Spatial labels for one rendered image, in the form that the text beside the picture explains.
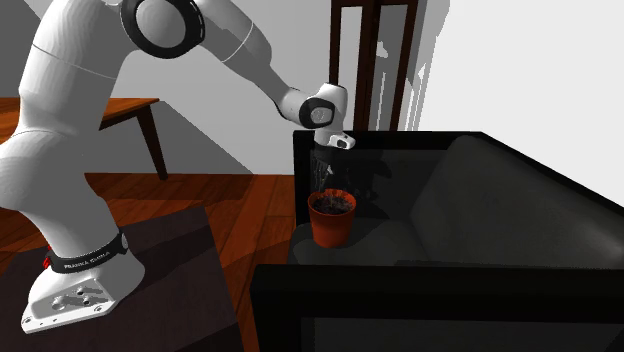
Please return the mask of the terracotta flower pot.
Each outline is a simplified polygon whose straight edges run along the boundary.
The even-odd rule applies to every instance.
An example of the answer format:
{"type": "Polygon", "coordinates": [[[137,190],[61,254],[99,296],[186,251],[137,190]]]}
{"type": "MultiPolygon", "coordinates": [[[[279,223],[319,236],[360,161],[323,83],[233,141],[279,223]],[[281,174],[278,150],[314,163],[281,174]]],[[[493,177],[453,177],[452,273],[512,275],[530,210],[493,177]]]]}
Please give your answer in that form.
{"type": "Polygon", "coordinates": [[[356,200],[348,192],[328,188],[307,200],[314,241],[324,248],[344,245],[355,216],[356,200]]]}

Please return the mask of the dark robot stand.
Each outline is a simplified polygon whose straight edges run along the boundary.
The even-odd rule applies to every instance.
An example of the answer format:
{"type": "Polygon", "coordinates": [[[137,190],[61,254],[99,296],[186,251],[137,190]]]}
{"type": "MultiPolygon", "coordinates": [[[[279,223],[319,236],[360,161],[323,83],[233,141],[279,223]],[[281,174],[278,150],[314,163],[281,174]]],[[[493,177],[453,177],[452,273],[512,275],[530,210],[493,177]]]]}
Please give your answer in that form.
{"type": "Polygon", "coordinates": [[[244,352],[204,207],[123,231],[141,284],[111,313],[47,331],[18,323],[47,249],[17,254],[0,275],[0,352],[244,352]]]}

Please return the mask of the brown wooden table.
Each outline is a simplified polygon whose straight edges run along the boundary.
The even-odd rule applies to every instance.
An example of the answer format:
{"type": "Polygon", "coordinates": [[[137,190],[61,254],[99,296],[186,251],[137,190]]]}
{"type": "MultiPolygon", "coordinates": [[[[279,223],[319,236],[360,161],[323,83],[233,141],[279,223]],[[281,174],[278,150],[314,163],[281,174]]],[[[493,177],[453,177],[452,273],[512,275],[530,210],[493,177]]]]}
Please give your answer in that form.
{"type": "MultiPolygon", "coordinates": [[[[151,106],[158,101],[158,98],[110,98],[100,129],[136,118],[156,172],[161,180],[167,180],[168,172],[151,110],[151,106]]],[[[0,97],[0,144],[8,140],[16,129],[19,111],[19,97],[0,97]]]]}

